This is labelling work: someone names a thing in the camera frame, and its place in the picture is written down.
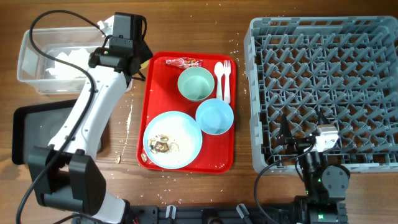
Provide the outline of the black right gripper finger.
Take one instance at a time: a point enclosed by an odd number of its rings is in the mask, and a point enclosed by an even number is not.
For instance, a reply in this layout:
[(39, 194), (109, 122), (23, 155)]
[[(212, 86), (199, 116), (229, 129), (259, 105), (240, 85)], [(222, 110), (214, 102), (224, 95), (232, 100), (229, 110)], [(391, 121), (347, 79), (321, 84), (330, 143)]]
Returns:
[(318, 116), (318, 125), (319, 125), (319, 126), (320, 126), (320, 125), (329, 124), (329, 121), (327, 120), (327, 118), (325, 117), (325, 115), (324, 115), (320, 110), (317, 111), (317, 116)]
[(292, 138), (292, 133), (289, 128), (289, 122), (287, 121), (287, 117), (284, 114), (281, 117), (279, 137), (280, 138)]

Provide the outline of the red snack wrapper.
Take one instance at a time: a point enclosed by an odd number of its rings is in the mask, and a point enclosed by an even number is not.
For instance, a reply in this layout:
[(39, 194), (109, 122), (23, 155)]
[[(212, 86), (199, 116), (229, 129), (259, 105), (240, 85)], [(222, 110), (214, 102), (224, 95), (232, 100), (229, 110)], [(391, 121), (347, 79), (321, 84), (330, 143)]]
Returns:
[(173, 59), (167, 59), (165, 61), (167, 65), (171, 65), (174, 67), (178, 67), (181, 69), (188, 69), (191, 67), (202, 67), (203, 66), (203, 60), (195, 59), (195, 58), (189, 58), (189, 57), (180, 57), (180, 58), (173, 58)]

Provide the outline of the light blue bowl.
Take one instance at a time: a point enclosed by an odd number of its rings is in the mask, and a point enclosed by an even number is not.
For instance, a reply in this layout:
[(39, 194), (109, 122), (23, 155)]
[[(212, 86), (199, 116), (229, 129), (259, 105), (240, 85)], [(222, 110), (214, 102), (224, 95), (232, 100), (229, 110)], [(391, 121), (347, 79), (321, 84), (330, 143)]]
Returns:
[(204, 133), (221, 135), (232, 127), (234, 112), (232, 107), (223, 100), (212, 98), (198, 106), (195, 120)]

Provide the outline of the mint green bowl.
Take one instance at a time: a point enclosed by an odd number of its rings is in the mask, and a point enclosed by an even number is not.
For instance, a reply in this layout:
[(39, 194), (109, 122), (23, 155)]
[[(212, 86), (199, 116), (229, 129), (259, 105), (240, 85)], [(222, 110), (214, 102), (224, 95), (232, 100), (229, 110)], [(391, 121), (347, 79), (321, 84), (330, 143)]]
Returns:
[(177, 87), (184, 98), (195, 102), (202, 101), (213, 93), (215, 79), (207, 69), (191, 67), (179, 75)]

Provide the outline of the yellow plastic cup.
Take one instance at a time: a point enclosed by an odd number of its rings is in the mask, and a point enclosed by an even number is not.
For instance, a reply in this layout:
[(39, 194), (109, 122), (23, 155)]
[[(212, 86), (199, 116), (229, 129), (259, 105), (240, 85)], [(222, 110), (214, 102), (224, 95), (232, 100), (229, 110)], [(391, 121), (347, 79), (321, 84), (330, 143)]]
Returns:
[(145, 69), (149, 65), (150, 60), (145, 61), (141, 64), (141, 69)]

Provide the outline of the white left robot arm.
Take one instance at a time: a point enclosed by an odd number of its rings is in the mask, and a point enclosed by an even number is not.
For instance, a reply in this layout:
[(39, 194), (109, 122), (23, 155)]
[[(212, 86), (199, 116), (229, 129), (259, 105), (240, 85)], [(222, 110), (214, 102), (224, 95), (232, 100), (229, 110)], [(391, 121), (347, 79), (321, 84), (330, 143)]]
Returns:
[(107, 192), (95, 160), (116, 103), (132, 80), (145, 80), (141, 66), (153, 56), (146, 32), (144, 16), (115, 13), (112, 34), (83, 69), (86, 83), (67, 120), (46, 147), (29, 151), (27, 193), (39, 205), (97, 223), (131, 223), (130, 203)]

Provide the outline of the red plastic tray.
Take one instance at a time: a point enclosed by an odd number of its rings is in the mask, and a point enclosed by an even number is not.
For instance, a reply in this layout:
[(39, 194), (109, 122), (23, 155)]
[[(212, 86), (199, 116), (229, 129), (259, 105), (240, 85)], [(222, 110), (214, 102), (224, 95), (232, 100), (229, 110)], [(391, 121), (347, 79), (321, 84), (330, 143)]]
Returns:
[[(163, 170), (155, 164), (150, 157), (143, 161), (141, 154), (145, 152), (147, 141), (144, 132), (149, 123), (159, 114), (168, 111), (180, 111), (192, 118), (199, 107), (199, 103), (189, 101), (178, 91), (177, 80), (182, 69), (167, 65), (167, 59), (188, 57), (203, 61), (203, 68), (214, 72), (216, 62), (231, 62), (229, 76), (231, 103), (236, 107), (236, 72), (237, 66), (233, 59), (227, 55), (206, 54), (197, 52), (157, 52), (149, 62), (146, 90), (144, 95), (141, 125), (139, 129), (139, 142), (137, 143), (136, 157), (139, 164), (149, 170)], [(203, 134), (203, 144), (200, 152), (190, 164), (177, 169), (177, 172), (198, 172), (206, 174), (222, 174), (228, 171), (234, 161), (234, 127), (219, 136)]]

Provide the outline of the crumpled white napkin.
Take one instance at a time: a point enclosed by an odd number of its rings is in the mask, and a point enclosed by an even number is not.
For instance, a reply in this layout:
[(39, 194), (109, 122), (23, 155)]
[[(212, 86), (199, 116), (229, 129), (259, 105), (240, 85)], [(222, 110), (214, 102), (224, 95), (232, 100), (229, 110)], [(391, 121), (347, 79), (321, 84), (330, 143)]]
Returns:
[[(56, 58), (74, 64), (84, 70), (88, 70), (88, 60), (90, 53), (86, 49), (72, 50), (68, 55), (66, 53), (59, 53)], [(58, 80), (69, 80), (76, 78), (85, 78), (85, 74), (81, 71), (65, 65), (60, 62), (55, 62), (53, 67), (46, 69), (50, 75)]]

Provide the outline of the white plastic fork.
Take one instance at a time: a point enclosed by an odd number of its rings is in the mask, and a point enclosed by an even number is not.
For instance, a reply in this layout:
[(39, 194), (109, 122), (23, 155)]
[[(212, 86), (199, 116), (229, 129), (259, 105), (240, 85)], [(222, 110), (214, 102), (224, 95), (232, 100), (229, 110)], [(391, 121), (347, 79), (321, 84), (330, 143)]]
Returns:
[(229, 76), (231, 75), (231, 62), (229, 60), (224, 61), (224, 75), (225, 75), (225, 80), (224, 80), (224, 101), (227, 104), (231, 103), (231, 90), (230, 90), (230, 80)]

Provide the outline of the white plastic spoon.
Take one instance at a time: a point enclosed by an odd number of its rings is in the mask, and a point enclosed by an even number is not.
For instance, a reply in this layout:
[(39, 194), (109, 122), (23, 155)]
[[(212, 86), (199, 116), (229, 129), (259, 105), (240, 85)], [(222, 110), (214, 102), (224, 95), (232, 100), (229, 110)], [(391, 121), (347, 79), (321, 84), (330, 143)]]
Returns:
[(224, 75), (224, 66), (221, 62), (217, 62), (214, 67), (214, 73), (217, 78), (216, 85), (216, 98), (219, 100), (223, 99), (223, 91), (222, 91), (222, 76)]

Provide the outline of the clear plastic bin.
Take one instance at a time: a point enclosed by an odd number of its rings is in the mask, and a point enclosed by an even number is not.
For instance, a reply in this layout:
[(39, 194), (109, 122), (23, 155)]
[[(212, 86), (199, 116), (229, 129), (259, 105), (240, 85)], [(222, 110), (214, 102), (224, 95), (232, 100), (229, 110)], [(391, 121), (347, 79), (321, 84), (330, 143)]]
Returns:
[[(86, 49), (92, 53), (103, 44), (102, 33), (94, 27), (67, 27), (35, 29), (35, 45), (46, 54), (56, 57), (63, 52), (67, 55), (72, 50)], [(21, 43), (17, 64), (17, 79), (34, 87), (40, 94), (79, 93), (85, 85), (85, 78), (69, 80), (55, 79), (46, 69), (53, 67), (55, 61), (39, 54), (29, 41), (26, 31)]]

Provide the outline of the light blue plate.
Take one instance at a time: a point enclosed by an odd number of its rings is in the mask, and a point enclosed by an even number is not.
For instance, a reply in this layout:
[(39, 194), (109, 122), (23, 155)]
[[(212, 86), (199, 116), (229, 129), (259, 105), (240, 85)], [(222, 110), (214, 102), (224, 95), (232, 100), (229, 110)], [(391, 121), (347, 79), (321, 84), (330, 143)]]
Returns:
[[(172, 136), (179, 145), (178, 152), (152, 154), (147, 141), (158, 134)], [(155, 165), (164, 169), (181, 169), (191, 164), (201, 151), (203, 136), (196, 121), (186, 113), (168, 111), (149, 122), (142, 138), (144, 152)]]

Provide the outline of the food scrap on tray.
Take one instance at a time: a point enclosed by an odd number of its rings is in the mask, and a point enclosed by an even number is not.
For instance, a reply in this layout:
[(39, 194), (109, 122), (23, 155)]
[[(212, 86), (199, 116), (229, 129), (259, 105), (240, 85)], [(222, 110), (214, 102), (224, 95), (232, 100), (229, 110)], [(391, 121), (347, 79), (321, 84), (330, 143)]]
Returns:
[(141, 159), (143, 162), (147, 162), (147, 155), (145, 153), (141, 154)]

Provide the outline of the food scrap on table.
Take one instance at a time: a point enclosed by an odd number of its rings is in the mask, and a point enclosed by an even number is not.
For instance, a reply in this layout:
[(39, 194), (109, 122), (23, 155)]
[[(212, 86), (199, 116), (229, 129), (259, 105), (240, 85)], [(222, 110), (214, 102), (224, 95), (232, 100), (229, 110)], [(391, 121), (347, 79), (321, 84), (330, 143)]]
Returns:
[(120, 156), (120, 155), (117, 155), (117, 156), (116, 156), (115, 163), (116, 163), (116, 164), (120, 164), (120, 162), (121, 162), (121, 156)]

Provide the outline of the black tray bin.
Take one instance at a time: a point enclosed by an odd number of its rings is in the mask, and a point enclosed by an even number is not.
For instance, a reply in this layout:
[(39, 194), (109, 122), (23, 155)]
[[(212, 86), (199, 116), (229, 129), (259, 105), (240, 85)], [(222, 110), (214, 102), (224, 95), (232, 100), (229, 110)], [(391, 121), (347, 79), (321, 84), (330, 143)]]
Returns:
[(75, 100), (20, 107), (15, 110), (12, 131), (12, 162), (28, 163), (30, 150), (46, 148), (67, 120)]

